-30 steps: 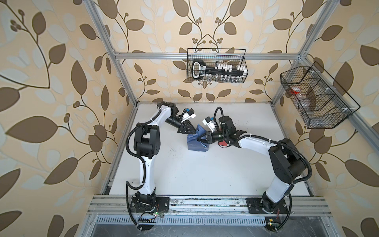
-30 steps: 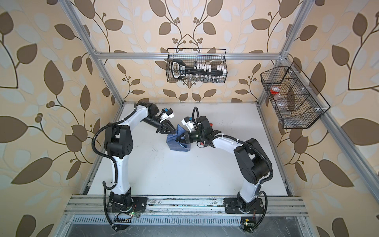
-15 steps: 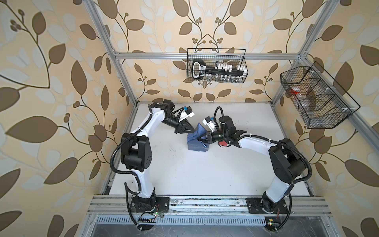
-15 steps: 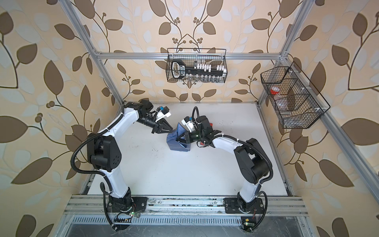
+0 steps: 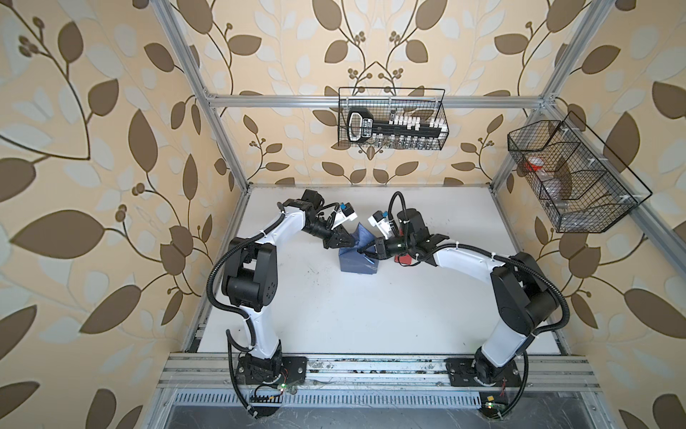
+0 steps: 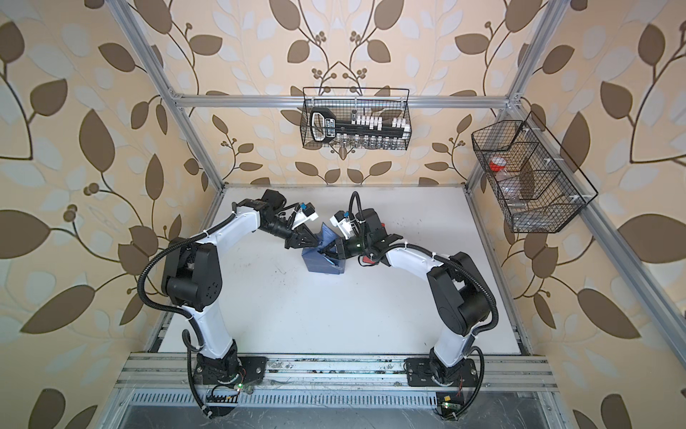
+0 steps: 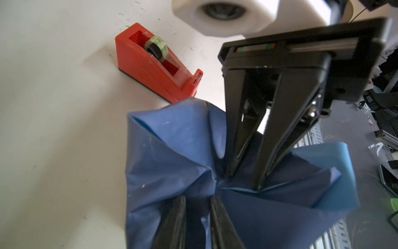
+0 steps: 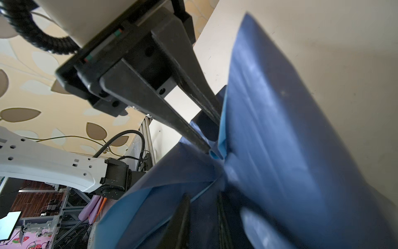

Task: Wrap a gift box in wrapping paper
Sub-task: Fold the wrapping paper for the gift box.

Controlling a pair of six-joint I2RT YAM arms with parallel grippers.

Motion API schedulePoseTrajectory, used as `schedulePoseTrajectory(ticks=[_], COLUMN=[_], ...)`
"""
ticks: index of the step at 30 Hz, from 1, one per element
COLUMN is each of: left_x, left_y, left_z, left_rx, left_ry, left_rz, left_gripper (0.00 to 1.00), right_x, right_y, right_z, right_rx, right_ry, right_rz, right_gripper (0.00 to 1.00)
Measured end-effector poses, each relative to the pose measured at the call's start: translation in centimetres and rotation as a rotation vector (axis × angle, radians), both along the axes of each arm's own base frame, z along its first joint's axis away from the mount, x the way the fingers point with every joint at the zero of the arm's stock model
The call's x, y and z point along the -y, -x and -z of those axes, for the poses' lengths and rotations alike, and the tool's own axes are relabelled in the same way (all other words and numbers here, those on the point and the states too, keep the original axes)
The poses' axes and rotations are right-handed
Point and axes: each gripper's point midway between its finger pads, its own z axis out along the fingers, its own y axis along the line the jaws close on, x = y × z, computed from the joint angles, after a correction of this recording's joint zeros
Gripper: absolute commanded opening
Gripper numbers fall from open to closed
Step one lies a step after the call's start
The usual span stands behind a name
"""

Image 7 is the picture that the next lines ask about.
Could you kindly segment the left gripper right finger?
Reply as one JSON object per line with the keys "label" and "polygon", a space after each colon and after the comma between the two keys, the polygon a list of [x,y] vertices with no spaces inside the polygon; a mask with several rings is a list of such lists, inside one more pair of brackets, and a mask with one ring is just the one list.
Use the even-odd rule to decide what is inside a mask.
{"label": "left gripper right finger", "polygon": [[210,199],[210,235],[212,249],[245,249],[219,196]]}

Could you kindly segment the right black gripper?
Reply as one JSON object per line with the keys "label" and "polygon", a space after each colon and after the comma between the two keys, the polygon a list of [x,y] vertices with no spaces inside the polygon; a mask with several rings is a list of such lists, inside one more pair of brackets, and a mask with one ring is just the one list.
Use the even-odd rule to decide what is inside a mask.
{"label": "right black gripper", "polygon": [[218,59],[226,95],[226,175],[236,174],[271,108],[252,178],[253,189],[263,189],[320,118],[324,97],[360,97],[391,25],[376,18],[224,43]]}

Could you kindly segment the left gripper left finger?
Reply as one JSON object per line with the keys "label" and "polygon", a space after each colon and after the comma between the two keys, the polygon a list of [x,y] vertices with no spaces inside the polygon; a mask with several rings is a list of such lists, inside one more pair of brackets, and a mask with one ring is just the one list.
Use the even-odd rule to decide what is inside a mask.
{"label": "left gripper left finger", "polygon": [[186,197],[174,199],[171,209],[155,236],[152,249],[184,249],[186,244]]}

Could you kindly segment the light blue wrapping paper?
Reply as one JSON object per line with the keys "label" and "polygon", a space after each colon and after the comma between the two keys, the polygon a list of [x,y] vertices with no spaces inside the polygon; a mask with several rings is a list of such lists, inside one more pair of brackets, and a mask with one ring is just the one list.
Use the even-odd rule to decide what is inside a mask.
{"label": "light blue wrapping paper", "polygon": [[211,248],[210,199],[219,196],[248,249],[306,249],[360,205],[345,143],[293,149],[255,191],[262,134],[252,138],[236,174],[224,171],[226,114],[195,98],[129,113],[125,236],[149,249],[173,200],[185,196],[186,248]]}

